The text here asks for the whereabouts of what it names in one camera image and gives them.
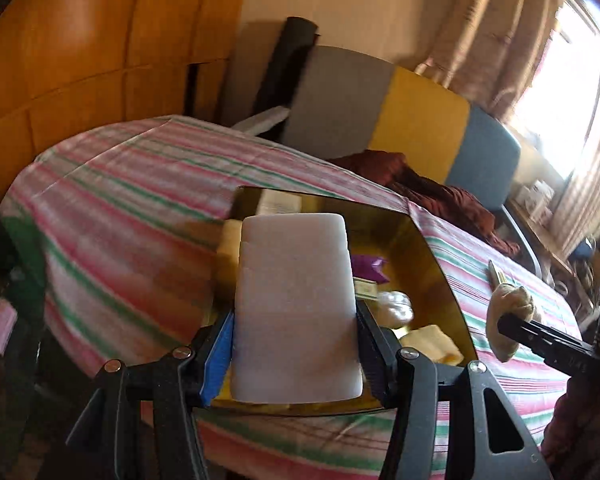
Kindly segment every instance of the beige object held by gripper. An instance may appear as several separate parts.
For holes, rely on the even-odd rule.
[[[498,320],[504,314],[515,314],[524,321],[542,323],[542,311],[523,286],[501,283],[493,291],[487,309],[487,340],[493,354],[503,363],[509,361],[520,343],[509,339],[498,331]]]

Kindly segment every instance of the window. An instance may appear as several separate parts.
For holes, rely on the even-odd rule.
[[[556,25],[510,120],[566,178],[576,165],[600,97],[600,32],[573,0]]]

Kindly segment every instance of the curtain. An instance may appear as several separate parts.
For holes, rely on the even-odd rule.
[[[455,0],[416,73],[506,121],[530,85],[563,0]]]
[[[592,126],[549,231],[566,257],[597,224],[600,224],[600,128]]]

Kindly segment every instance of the brown blanket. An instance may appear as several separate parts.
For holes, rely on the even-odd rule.
[[[330,162],[395,191],[502,254],[514,257],[520,250],[518,244],[494,234],[495,217],[475,196],[459,187],[443,186],[419,176],[407,165],[402,153],[365,150]]]

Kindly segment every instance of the striped tablecloth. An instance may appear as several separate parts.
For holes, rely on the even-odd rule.
[[[393,192],[273,142],[170,116],[112,124],[60,142],[14,181],[0,206],[23,259],[46,276],[46,322],[88,374],[117,357],[154,360],[190,341],[211,299],[222,220],[237,186],[321,193],[409,212],[462,308],[474,345],[536,442],[566,377],[520,349],[498,362],[485,337],[490,259],[525,285],[548,325],[579,336],[564,300],[525,269]],[[24,235],[18,230],[33,232]],[[45,269],[36,253],[42,250]],[[375,477],[394,412],[319,418],[200,412],[205,454],[258,479]],[[434,475],[445,467],[440,405]]]

